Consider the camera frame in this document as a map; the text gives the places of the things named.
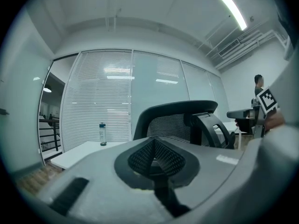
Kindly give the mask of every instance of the dark clothing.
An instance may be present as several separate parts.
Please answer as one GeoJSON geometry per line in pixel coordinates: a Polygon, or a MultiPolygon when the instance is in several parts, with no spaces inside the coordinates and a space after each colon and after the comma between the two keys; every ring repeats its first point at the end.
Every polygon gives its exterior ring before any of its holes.
{"type": "Polygon", "coordinates": [[[255,95],[257,96],[259,93],[261,93],[263,91],[263,89],[262,88],[260,88],[260,87],[255,87],[255,89],[254,89],[254,93],[255,93],[255,95]]]}

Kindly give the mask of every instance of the ceiling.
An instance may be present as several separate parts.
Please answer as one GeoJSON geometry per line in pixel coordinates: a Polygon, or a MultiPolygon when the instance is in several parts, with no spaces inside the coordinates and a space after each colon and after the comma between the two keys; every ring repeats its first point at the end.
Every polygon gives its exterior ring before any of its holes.
{"type": "MultiPolygon", "coordinates": [[[[267,29],[277,26],[277,12],[271,0],[234,2],[248,25],[246,30],[267,19],[267,29]]],[[[113,31],[114,21],[116,30],[133,26],[163,32],[196,48],[200,46],[204,53],[237,28],[208,57],[243,33],[221,0],[31,0],[27,8],[53,52],[67,35],[97,26],[113,31]]]]}

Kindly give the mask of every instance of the mesh backrest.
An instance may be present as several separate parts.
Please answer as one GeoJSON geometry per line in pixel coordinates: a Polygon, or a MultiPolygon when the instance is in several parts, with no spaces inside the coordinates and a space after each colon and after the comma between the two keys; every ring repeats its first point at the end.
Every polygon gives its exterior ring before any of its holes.
{"type": "Polygon", "coordinates": [[[184,114],[174,114],[153,119],[149,124],[147,137],[163,136],[190,143],[190,130],[184,124],[184,114]]]}

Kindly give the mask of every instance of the glass wall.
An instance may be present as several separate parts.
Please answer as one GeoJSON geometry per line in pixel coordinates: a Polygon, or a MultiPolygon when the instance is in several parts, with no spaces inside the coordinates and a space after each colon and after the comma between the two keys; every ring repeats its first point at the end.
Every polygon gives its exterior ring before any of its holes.
{"type": "Polygon", "coordinates": [[[99,141],[100,122],[108,142],[131,140],[144,110],[186,100],[216,101],[220,119],[229,121],[222,81],[206,70],[141,51],[82,52],[63,97],[64,151],[99,141]]]}
{"type": "MultiPolygon", "coordinates": [[[[186,77],[190,100],[216,101],[207,71],[185,62],[182,62],[182,67],[186,77]]],[[[218,109],[215,110],[214,115],[218,117],[218,109]]]]}
{"type": "Polygon", "coordinates": [[[132,137],[139,115],[147,108],[189,100],[179,60],[134,52],[132,76],[132,137]]]}
{"type": "Polygon", "coordinates": [[[218,103],[219,119],[222,122],[230,122],[230,119],[226,115],[229,111],[228,99],[221,78],[210,72],[208,74],[211,79],[212,87],[216,97],[216,102],[218,103]]]}
{"type": "Polygon", "coordinates": [[[9,115],[0,115],[0,143],[7,170],[16,173],[42,165],[38,152],[37,111],[42,81],[51,60],[33,35],[13,55],[5,89],[1,92],[1,108],[9,115]]]}

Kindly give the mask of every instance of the man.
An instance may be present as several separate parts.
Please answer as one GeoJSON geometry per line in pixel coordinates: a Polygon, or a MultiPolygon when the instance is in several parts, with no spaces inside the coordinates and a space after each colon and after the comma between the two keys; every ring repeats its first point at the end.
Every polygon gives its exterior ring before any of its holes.
{"type": "Polygon", "coordinates": [[[254,93],[257,96],[259,93],[263,91],[263,77],[261,75],[256,75],[254,77],[254,82],[256,83],[256,87],[254,89],[254,93]]]}

